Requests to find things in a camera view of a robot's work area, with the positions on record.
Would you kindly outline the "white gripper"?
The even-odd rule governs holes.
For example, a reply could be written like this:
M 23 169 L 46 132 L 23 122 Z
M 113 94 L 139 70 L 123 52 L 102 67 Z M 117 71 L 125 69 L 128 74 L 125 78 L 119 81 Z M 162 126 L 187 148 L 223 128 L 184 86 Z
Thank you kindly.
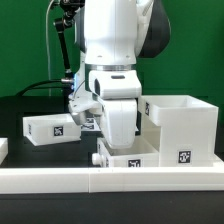
M 133 145 L 136 130 L 137 102 L 135 99 L 100 99 L 102 114 L 99 127 L 112 149 L 125 149 Z

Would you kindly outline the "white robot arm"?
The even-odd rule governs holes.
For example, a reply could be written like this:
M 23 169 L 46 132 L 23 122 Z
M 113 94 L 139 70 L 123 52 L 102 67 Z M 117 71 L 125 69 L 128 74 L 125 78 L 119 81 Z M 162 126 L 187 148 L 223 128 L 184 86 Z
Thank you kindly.
M 78 13 L 84 29 L 84 91 L 69 102 L 76 124 L 86 112 L 113 149 L 133 145 L 142 86 L 136 59 L 153 58 L 168 45 L 171 28 L 162 0 L 86 0 Z

